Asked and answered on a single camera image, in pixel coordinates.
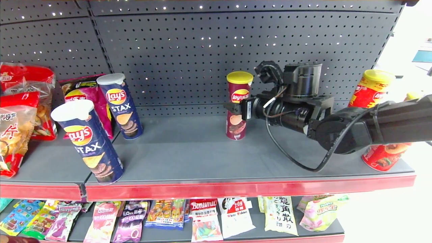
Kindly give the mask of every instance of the gray metal shelf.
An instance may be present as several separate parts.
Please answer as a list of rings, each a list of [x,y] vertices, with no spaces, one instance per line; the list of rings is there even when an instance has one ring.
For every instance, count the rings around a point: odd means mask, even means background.
[[[300,169],[274,146],[264,121],[248,122],[241,141],[225,136],[225,116],[142,121],[142,137],[128,141],[119,136],[114,141],[126,166],[123,177],[101,186],[90,176],[86,183],[89,200],[363,192],[412,186],[415,179],[414,170],[403,160],[387,173],[371,169],[360,159],[363,151],[335,154],[319,173]],[[307,166],[316,167],[326,153],[304,134],[272,130],[282,146]]]
[[[16,176],[0,182],[4,198],[80,200],[90,175],[63,130],[54,141],[31,141]]]
[[[325,238],[327,243],[341,243],[344,238],[344,231],[338,220],[335,220],[332,225],[322,232],[311,232],[302,228],[299,223],[303,217],[303,213],[296,209],[296,206],[300,202],[301,197],[293,197],[292,202],[294,205],[294,217],[297,223],[297,231],[299,237],[296,237],[287,233],[280,233],[276,231],[264,231],[265,216],[260,213],[258,209],[258,201],[256,198],[250,198],[252,201],[253,208],[249,209],[252,222],[255,229],[227,238],[226,241],[245,241],[249,242],[251,240],[296,240],[296,242],[313,243],[313,242],[323,242],[322,239]],[[0,214],[0,220],[3,220],[12,210],[13,201],[8,207]],[[82,242],[87,233],[88,228],[92,222],[93,208],[85,214],[81,214],[73,227],[73,230],[69,236],[69,242]],[[148,229],[143,228],[141,241],[144,242],[190,242],[192,236],[192,222],[184,224],[184,229],[181,230],[161,230],[161,229]]]

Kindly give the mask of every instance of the blue lay's stax can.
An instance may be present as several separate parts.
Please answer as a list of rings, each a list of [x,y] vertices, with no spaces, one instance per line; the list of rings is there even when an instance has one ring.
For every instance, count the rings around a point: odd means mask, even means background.
[[[124,173],[123,164],[94,110],[91,100],[79,99],[55,108],[51,117],[66,131],[76,151],[101,184],[111,184]]]
[[[105,94],[123,137],[131,140],[143,134],[143,126],[124,79],[124,74],[107,74],[96,82]]]

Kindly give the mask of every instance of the pegboard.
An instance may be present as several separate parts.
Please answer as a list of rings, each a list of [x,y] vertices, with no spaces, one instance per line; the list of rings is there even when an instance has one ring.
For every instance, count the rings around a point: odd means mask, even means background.
[[[320,94],[348,100],[381,53],[397,16],[347,12],[235,12],[100,16],[115,72],[141,106],[222,103],[226,74],[261,61],[323,63]],[[271,88],[258,79],[252,93]]]
[[[123,72],[143,116],[224,113],[227,73],[263,60],[323,63],[320,94],[343,108],[403,9],[400,0],[77,2],[2,0],[1,61],[48,66],[59,80]],[[271,87],[255,78],[251,93]]]
[[[87,16],[87,9],[73,1],[1,0],[0,23],[28,22]]]

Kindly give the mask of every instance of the white plastic lid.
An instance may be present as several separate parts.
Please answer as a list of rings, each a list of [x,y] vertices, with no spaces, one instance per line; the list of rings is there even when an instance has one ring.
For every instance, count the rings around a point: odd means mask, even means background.
[[[90,111],[94,109],[93,101],[78,99],[64,103],[51,112],[51,117],[56,122],[66,122],[73,119],[86,120]]]
[[[104,76],[100,76],[99,78],[96,79],[96,82],[99,85],[110,85],[110,84],[122,84],[123,80],[126,77],[124,76],[124,74],[121,73],[117,73],[117,74],[107,74]]]

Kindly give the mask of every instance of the red chip can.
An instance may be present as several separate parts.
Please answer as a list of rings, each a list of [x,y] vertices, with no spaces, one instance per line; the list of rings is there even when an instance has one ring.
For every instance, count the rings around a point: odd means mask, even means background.
[[[372,145],[362,155],[362,160],[378,171],[389,171],[411,143]]]
[[[371,108],[386,95],[386,89],[396,77],[381,70],[366,70],[363,77],[357,84],[348,107]]]
[[[249,97],[249,89],[254,76],[250,73],[237,71],[226,76],[228,80],[229,99],[233,103],[240,103],[242,99]],[[234,115],[227,111],[226,136],[232,140],[240,140],[246,135],[246,121],[241,115]]]

